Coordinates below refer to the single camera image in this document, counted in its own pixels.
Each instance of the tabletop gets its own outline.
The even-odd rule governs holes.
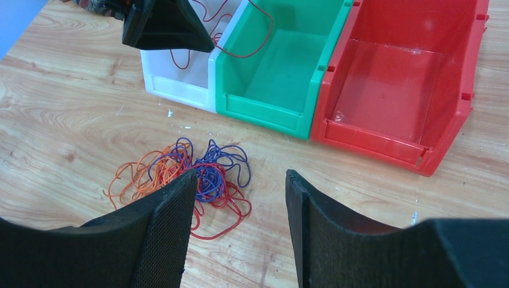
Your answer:
[[[185,136],[198,154],[211,137],[245,149],[253,212],[221,238],[191,237],[182,287],[297,287],[287,169],[397,227],[413,215],[507,218],[509,2],[491,0],[489,14],[474,110],[426,178],[150,95],[139,51],[121,44],[122,22],[49,1],[0,62],[0,216],[38,229],[79,226],[113,211],[102,191],[119,165]],[[233,213],[210,211],[201,234],[233,222]]]

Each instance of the blue surface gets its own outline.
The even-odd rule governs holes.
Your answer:
[[[47,0],[0,0],[0,59],[46,5]]]

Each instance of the green plastic container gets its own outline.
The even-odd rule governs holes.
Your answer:
[[[308,139],[322,77],[352,0],[253,2],[272,15],[273,31],[251,57],[217,57],[217,113]],[[223,48],[248,55],[269,27],[270,18],[249,5]]]

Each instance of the white bin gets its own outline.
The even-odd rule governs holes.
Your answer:
[[[205,15],[203,7],[193,1],[190,3],[198,17],[203,19]],[[206,19],[209,19],[224,3],[224,0],[203,0],[202,3],[207,7]],[[214,30],[213,35],[216,32],[223,33],[218,43],[220,47],[223,47],[248,3],[247,0],[228,0],[217,17],[210,22],[202,21],[210,33],[222,15],[226,13],[233,15],[233,17],[223,17]],[[172,52],[175,62],[179,66],[185,67],[188,50],[173,50]],[[170,50],[141,51],[145,89],[150,94],[161,98],[216,113],[215,59],[220,52],[218,48],[215,48],[211,53],[191,51],[189,65],[185,70],[182,70],[173,62]]]

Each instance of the pile of string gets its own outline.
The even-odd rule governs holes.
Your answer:
[[[203,18],[202,18],[202,21],[203,23],[208,23],[212,20],[214,20],[218,15],[219,13],[221,12],[221,10],[223,9],[223,7],[226,5],[226,3],[228,2],[228,0],[224,0],[224,2],[221,4],[221,6],[219,6],[219,9],[214,13],[214,15],[212,15],[212,17],[210,17],[209,19],[207,19],[207,14],[208,14],[208,10],[207,10],[207,7],[205,6],[205,4],[201,3],[200,1],[198,0],[191,0],[197,4],[199,4],[201,7],[203,7],[203,9],[205,10],[205,14],[203,15]],[[212,39],[212,42],[214,42],[214,45],[216,46],[216,48],[218,48],[219,50],[221,50],[222,52],[228,54],[229,56],[232,56],[232,57],[236,57],[236,58],[248,58],[248,57],[251,57],[253,56],[254,54],[258,53],[258,51],[261,50],[261,48],[267,43],[267,40],[269,39],[271,33],[272,33],[272,29],[273,29],[273,26],[274,26],[274,19],[272,17],[272,15],[270,15],[269,13],[267,13],[265,10],[261,9],[260,6],[256,5],[252,0],[248,0],[249,3],[251,3],[251,5],[253,5],[256,9],[258,9],[260,12],[264,13],[267,17],[269,17],[270,21],[271,21],[271,24],[269,26],[269,30],[267,32],[267,36],[265,37],[265,39],[263,40],[262,44],[260,44],[260,46],[253,52],[249,53],[248,55],[236,55],[236,54],[233,54],[233,53],[230,53],[228,51],[226,51],[224,48],[220,47],[219,46],[219,39],[221,38],[221,36],[223,35],[222,32],[216,32],[214,33],[214,31],[217,29],[219,23],[221,23],[221,19],[223,19],[224,17],[230,17],[232,18],[233,15],[229,14],[229,13],[225,13],[223,14],[221,17],[219,17],[217,23],[215,24],[215,26],[212,28],[211,32],[209,33],[209,36],[211,37]],[[170,55],[172,57],[172,60],[173,60],[173,63],[175,64],[175,66],[177,68],[179,68],[180,70],[185,70],[187,69],[187,67],[189,67],[189,63],[191,61],[191,51],[188,50],[187,51],[187,62],[186,62],[186,65],[185,66],[180,66],[176,63],[176,60],[175,60],[175,57],[173,55],[173,51],[170,50]]]
[[[238,153],[228,152],[231,150],[236,150]],[[247,180],[242,184],[243,167],[247,170]],[[151,151],[145,154],[138,162],[124,163],[117,169],[108,191],[103,191],[103,193],[117,209],[114,198],[118,198],[122,205],[128,205],[166,186],[189,169],[196,171],[198,179],[194,206],[196,224],[191,228],[191,235],[203,240],[218,238],[236,228],[251,213],[251,203],[240,191],[240,188],[247,187],[251,181],[251,169],[247,154],[237,145],[220,147],[213,139],[209,140],[207,150],[201,158],[194,158],[193,144],[188,138],[181,137],[173,145],[167,146],[161,151]],[[121,175],[125,171],[131,173],[129,183],[119,193],[112,194],[113,184],[121,179]],[[236,172],[235,182],[230,182],[227,179],[228,172]],[[247,204],[245,212],[239,207],[240,202]],[[205,215],[204,203],[217,209],[229,208],[237,215],[236,222],[214,236],[197,235],[194,231],[200,226],[200,218]]]

